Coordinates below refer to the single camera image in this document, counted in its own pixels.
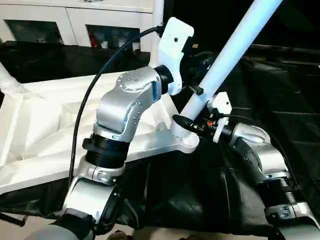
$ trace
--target black cloth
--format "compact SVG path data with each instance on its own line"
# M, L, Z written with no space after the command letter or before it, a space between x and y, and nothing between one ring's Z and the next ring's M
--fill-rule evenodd
M31 51L30 46L8 43L0 50L0 61L22 83L94 74L110 54L77 46L42 45ZM148 63L126 54L113 71ZM242 59L219 89L227 91L232 114L254 118L279 139L318 219L319 78L317 66ZM181 110L190 96L191 92L184 90L172 99ZM268 236L273 228L247 177L241 160L223 141L215 144L201 139L192 154L175 151L129 162L118 183L124 202L117 222L135 229L158 226ZM61 179L2 194L0 212L54 219L62 208L67 185L68 181Z

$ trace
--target glass cabinet door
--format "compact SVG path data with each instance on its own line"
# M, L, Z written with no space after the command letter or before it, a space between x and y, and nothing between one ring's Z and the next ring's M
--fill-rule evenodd
M76 41L80 46L117 49L127 39L152 27L152 13L67 8ZM152 36L134 42L132 48L151 51Z
M64 7L0 4L0 39L76 45Z

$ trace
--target black connector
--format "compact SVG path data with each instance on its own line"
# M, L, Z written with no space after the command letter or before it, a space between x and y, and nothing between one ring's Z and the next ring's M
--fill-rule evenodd
M82 147L87 150L87 162L102 168L118 169L127 159L129 145L129 142L115 141L93 134L83 140Z
M172 76L170 70L165 65L157 66L154 68L154 70L160 76L161 94L166 94L168 92L168 84L173 83L174 77Z

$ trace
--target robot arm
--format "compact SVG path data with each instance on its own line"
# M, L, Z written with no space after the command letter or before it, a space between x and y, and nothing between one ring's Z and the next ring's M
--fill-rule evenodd
M193 33L192 27L171 18L159 44L160 66L121 74L115 87L101 98L93 133L82 144L87 153L80 160L61 217L28 240L50 240L57 236L64 240L92 240L95 234L112 229L121 204L117 178L125 171L140 117L162 94L180 92L183 48Z
M219 140L216 138L218 132L220 139L238 153L244 170L256 185L265 205L267 221L283 237L279 239L320 239L320 225L292 179L283 155L271 144L269 134L254 125L231 125L223 115L215 119L215 115L231 112L226 96L226 92L220 92L209 100L207 108L210 116L209 120L205 118L203 124L196 124L180 115L174 115L173 120L186 130L212 138L213 142Z

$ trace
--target white pole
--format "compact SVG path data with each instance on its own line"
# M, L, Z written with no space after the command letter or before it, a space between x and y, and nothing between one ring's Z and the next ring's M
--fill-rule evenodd
M162 24L164 18L164 5L165 0L154 0L153 1L153 14L152 14L152 26L156 27ZM158 46L160 37L156 32L151 33L151 52L150 52L150 67L158 66Z
M194 93L180 115L191 120L199 115L282 1L254 0L201 81L199 86L203 88L203 94L198 96ZM183 137L188 133L175 122L171 125L171 131L177 137Z
M0 62L0 90L4 94L24 93L22 85L9 74L7 69Z

